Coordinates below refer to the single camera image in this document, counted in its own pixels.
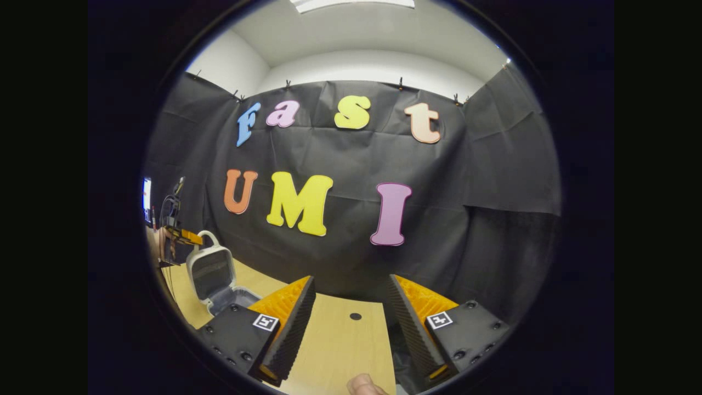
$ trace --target foam letter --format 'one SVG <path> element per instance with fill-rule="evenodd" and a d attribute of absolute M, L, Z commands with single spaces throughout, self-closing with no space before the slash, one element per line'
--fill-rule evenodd
<path fill-rule="evenodd" d="M 366 96 L 346 96 L 339 100 L 339 112 L 334 115 L 334 123 L 337 127 L 361 129 L 371 119 L 366 111 L 370 107 L 371 101 Z"/>
<path fill-rule="evenodd" d="M 298 224 L 300 232 L 310 235 L 326 235 L 326 227 L 322 221 L 326 193 L 334 184 L 327 176 L 311 176 L 298 195 L 293 185 L 293 177 L 287 171 L 277 171 L 270 177 L 273 180 L 273 201 L 270 214 L 265 219 L 275 226 L 283 225 L 281 209 L 285 213 L 288 227 L 295 226 L 303 213 L 303 219 Z"/>
<path fill-rule="evenodd" d="M 227 185 L 224 187 L 224 205 L 227 210 L 234 214 L 241 214 L 249 208 L 249 200 L 251 199 L 251 187 L 253 180 L 258 178 L 258 173 L 255 171 L 244 172 L 244 193 L 241 194 L 241 201 L 234 201 L 234 189 L 237 187 L 237 179 L 241 176 L 241 172 L 236 169 L 227 171 Z"/>
<path fill-rule="evenodd" d="M 271 112 L 266 118 L 265 123 L 268 126 L 289 127 L 295 122 L 295 114 L 300 108 L 300 103 L 294 100 L 280 102 L 275 106 L 276 111 Z"/>
<path fill-rule="evenodd" d="M 379 183 L 376 187 L 380 193 L 380 218 L 378 230 L 371 236 L 375 245 L 401 245 L 404 236 L 399 232 L 402 228 L 402 212 L 404 203 L 412 195 L 412 189 L 400 183 Z"/>
<path fill-rule="evenodd" d="M 438 131 L 432 131 L 429 119 L 439 119 L 439 113 L 429 111 L 427 103 L 419 103 L 411 105 L 404 109 L 404 113 L 410 116 L 409 124 L 412 130 L 412 136 L 420 143 L 433 144 L 436 143 L 441 135 Z"/>
<path fill-rule="evenodd" d="M 244 141 L 251 137 L 250 127 L 253 127 L 253 123 L 256 122 L 256 111 L 261 108 L 261 103 L 256 103 L 251 106 L 244 114 L 241 114 L 239 120 L 239 140 L 237 141 L 237 147 L 241 146 Z"/>

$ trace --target monitor screen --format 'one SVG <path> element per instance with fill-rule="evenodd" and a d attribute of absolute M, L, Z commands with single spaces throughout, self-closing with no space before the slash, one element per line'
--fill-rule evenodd
<path fill-rule="evenodd" d="M 143 200 L 144 200 L 144 220 L 146 222 L 151 222 L 151 216 L 149 213 L 151 212 L 151 179 L 149 178 L 144 178 L 144 195 L 143 195 Z"/>

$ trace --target white wall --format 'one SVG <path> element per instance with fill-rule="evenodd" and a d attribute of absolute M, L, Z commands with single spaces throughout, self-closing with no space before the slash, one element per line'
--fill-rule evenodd
<path fill-rule="evenodd" d="M 315 81 L 362 80 L 399 83 L 460 101 L 484 85 L 480 79 L 446 63 L 393 51 L 338 51 L 308 56 L 272 68 L 257 93 Z"/>
<path fill-rule="evenodd" d="M 268 70 L 270 67 L 258 52 L 232 30 L 213 41 L 187 68 L 194 75 L 200 71 L 199 77 L 230 93 L 239 90 L 237 96 L 257 93 Z"/>

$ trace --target wooden table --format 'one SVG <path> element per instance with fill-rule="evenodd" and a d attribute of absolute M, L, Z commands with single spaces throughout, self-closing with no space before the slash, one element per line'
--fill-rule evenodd
<path fill-rule="evenodd" d="M 236 285 L 261 297 L 286 283 L 234 260 Z M 200 328 L 212 319 L 197 299 L 185 265 L 163 268 L 168 288 L 185 320 Z M 358 313 L 360 320 L 349 315 Z M 389 395 L 395 395 L 395 372 L 383 305 L 331 297 L 317 293 L 310 322 L 295 364 L 280 391 L 290 395 L 347 395 L 346 382 L 368 373 Z"/>

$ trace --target ceiling light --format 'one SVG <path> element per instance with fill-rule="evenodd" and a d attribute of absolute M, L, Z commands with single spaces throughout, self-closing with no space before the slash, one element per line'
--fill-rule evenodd
<path fill-rule="evenodd" d="M 414 0 L 290 0 L 290 2 L 297 8 L 299 13 L 306 13 L 322 7 L 351 3 L 382 3 L 414 8 Z"/>

